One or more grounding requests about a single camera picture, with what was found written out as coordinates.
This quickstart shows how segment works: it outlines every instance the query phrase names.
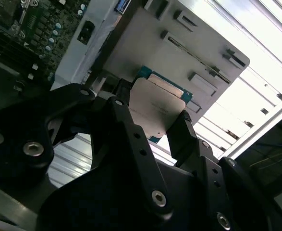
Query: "wire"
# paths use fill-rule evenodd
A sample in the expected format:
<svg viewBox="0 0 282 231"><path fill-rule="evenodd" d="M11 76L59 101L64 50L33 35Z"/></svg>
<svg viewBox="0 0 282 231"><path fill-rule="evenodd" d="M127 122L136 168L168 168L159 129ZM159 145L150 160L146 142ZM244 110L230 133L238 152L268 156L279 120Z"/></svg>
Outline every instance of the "wire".
<svg viewBox="0 0 282 231"><path fill-rule="evenodd" d="M269 156L269 157L268 157L268 158L266 158L266 159L263 159L263 160L257 161L257 162L255 162L255 163L251 164L251 165L250 165L250 167L252 167L252 166L254 166L254 165L257 165L257 164L259 164L259 163L262 163L262 162L264 162L264 161L270 160L271 158L273 158L273 157L277 157L277 156L279 156L279 155L282 155L282 153L278 153L278 154L275 154L275 155Z"/></svg>
<svg viewBox="0 0 282 231"><path fill-rule="evenodd" d="M279 161L277 161L277 162L275 162L275 163L273 163L273 164L270 164L270 165L267 165L267 166L264 166L264 167L260 167L259 170L268 168L268 167L270 167L270 166L272 166L272 165L275 165L275 164L277 164L277 163L279 163L279 162L281 162L281 161L282 161L282 159L280 159Z"/></svg>

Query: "motherboard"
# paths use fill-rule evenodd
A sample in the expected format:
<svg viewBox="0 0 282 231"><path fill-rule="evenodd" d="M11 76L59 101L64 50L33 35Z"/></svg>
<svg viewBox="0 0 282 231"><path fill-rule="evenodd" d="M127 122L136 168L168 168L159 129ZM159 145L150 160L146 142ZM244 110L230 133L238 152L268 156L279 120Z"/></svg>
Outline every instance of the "motherboard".
<svg viewBox="0 0 282 231"><path fill-rule="evenodd" d="M90 0L0 0L0 61L50 88Z"/></svg>

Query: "white metal plate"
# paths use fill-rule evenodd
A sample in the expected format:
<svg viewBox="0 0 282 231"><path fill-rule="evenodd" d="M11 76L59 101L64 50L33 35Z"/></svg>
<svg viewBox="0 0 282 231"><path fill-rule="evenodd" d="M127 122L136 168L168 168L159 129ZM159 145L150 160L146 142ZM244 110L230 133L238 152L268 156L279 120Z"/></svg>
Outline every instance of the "white metal plate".
<svg viewBox="0 0 282 231"><path fill-rule="evenodd" d="M145 78L137 79L130 91L131 116L147 138L161 138L184 108L183 100Z"/></svg>
<svg viewBox="0 0 282 231"><path fill-rule="evenodd" d="M198 113L190 113L195 124L241 74L242 70L223 58L227 49L235 53L240 51L196 15L187 12L190 15L189 19L197 25L193 32L173 18L177 10L185 9L181 3L174 0L167 12L164 12L163 19L158 20L145 9L139 8L103 68L116 76L133 81L137 70L145 65L187 89L193 93L194 102L202 108ZM186 50L198 59L173 43L164 41L161 34L165 30L175 36ZM248 66L249 59L243 54L240 58ZM210 67L216 66L231 83L219 81L210 75L201 61ZM193 72L217 88L213 96L189 81Z"/></svg>

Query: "capacitor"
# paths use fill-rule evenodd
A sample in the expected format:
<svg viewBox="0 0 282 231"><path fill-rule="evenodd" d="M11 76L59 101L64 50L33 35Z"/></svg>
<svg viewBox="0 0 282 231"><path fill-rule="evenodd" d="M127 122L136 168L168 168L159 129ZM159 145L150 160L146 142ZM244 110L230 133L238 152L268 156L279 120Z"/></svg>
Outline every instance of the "capacitor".
<svg viewBox="0 0 282 231"><path fill-rule="evenodd" d="M79 16L83 16L83 11L82 10L78 10L78 15Z"/></svg>
<svg viewBox="0 0 282 231"><path fill-rule="evenodd" d="M80 6L81 10L85 11L86 10L86 6L84 4L81 4Z"/></svg>
<svg viewBox="0 0 282 231"><path fill-rule="evenodd" d="M48 41L49 41L49 43L51 43L51 44L55 43L55 39L54 39L54 38L49 38Z"/></svg>
<svg viewBox="0 0 282 231"><path fill-rule="evenodd" d="M53 35L55 35L55 36L58 36L58 35L59 35L59 33L58 33L57 30L53 30L52 33L53 33Z"/></svg>
<svg viewBox="0 0 282 231"><path fill-rule="evenodd" d="M47 51L52 51L52 47L51 47L51 46L46 46L45 49L46 49Z"/></svg>
<svg viewBox="0 0 282 231"><path fill-rule="evenodd" d="M59 29L62 28L62 25L61 25L60 23L56 23L56 24L55 24L55 28L59 30Z"/></svg>

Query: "green circuit board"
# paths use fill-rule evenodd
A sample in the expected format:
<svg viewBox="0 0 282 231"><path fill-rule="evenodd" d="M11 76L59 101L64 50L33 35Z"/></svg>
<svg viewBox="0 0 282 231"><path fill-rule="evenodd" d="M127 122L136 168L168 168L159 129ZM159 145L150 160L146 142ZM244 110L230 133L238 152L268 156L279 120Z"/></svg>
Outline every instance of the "green circuit board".
<svg viewBox="0 0 282 231"><path fill-rule="evenodd" d="M20 43L48 64L47 76L55 73L82 18L82 14L78 14L81 5L87 6L89 0L72 2L70 7L61 7L49 0L40 0L37 7L27 9L21 25Z"/></svg>
<svg viewBox="0 0 282 231"><path fill-rule="evenodd" d="M90 0L0 0L0 32L38 55L45 81L54 75ZM22 21L18 33L14 22Z"/></svg>

